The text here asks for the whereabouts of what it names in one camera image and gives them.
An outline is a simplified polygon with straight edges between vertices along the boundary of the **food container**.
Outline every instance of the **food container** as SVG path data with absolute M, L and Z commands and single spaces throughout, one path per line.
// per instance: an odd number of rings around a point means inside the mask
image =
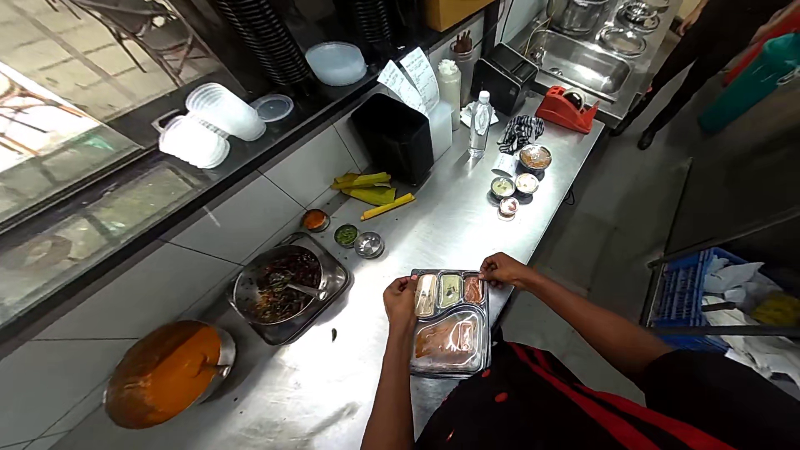
M 502 200 L 508 198 L 514 194 L 514 180 L 508 177 L 497 177 L 496 179 L 492 180 L 490 189 L 492 195 L 496 199 Z
M 467 378 L 491 364 L 489 296 L 477 271 L 414 269 L 417 326 L 411 372 Z
M 503 199 L 498 207 L 498 217 L 503 220 L 512 220 L 519 209 L 519 200 L 514 197 Z
M 353 248 L 353 243 L 358 237 L 358 229 L 355 225 L 345 223 L 334 232 L 334 241 L 344 248 Z
M 519 174 L 514 180 L 517 192 L 522 195 L 531 195 L 539 188 L 539 180 L 532 174 Z
M 545 170 L 553 161 L 553 156 L 547 147 L 539 144 L 528 144 L 519 151 L 519 163 L 528 171 L 539 172 Z
M 302 225 L 312 233 L 319 233 L 328 228 L 330 217 L 321 209 L 309 209 L 302 215 Z

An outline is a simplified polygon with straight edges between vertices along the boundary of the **paper slip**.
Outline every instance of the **paper slip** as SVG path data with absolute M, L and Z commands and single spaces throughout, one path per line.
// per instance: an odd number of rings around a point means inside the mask
M 406 69 L 411 77 L 411 82 L 417 87 L 422 101 L 425 103 L 425 108 L 428 111 L 433 110 L 436 103 L 439 103 L 439 85 L 436 82 L 434 68 L 430 66 L 422 49 L 415 48 L 400 60 L 400 65 Z
M 427 115 L 425 102 L 422 101 L 422 96 L 419 94 L 419 91 L 411 86 L 408 78 L 402 74 L 400 67 L 398 67 L 394 61 L 389 60 L 389 62 L 386 63 L 386 67 L 383 68 L 381 74 L 378 76 L 378 82 L 397 94 L 403 103 Z

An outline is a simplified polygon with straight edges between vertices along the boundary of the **blue crate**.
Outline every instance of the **blue crate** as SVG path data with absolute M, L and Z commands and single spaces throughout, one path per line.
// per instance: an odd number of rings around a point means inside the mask
M 712 247 L 693 255 L 670 261 L 664 269 L 664 285 L 658 306 L 651 318 L 654 327 L 697 327 L 708 325 L 702 314 L 703 280 L 714 256 L 727 258 L 733 264 L 747 261 Z M 670 346 L 705 352 L 726 352 L 728 345 L 717 336 L 664 335 Z

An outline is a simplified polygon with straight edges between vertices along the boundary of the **hand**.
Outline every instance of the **hand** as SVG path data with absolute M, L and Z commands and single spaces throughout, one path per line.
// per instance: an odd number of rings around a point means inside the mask
M 678 27 L 678 36 L 683 37 L 684 34 L 694 25 L 694 23 L 700 17 L 700 11 L 694 10 L 686 18 L 683 19 L 683 23 Z
M 389 332 L 393 329 L 413 329 L 417 322 L 414 314 L 414 292 L 417 290 L 417 276 L 398 278 L 383 292 L 383 306 L 389 317 Z
M 521 287 L 522 281 L 532 271 L 532 268 L 500 252 L 483 260 L 478 278 L 488 280 L 494 287 L 501 287 L 503 283 Z

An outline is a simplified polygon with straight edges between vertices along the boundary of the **water bottle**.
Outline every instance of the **water bottle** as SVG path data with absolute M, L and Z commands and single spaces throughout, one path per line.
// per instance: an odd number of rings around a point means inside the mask
M 489 104 L 489 91 L 482 90 L 478 95 L 478 102 L 473 106 L 472 120 L 470 121 L 470 156 L 472 158 L 483 158 L 493 113 L 494 108 Z

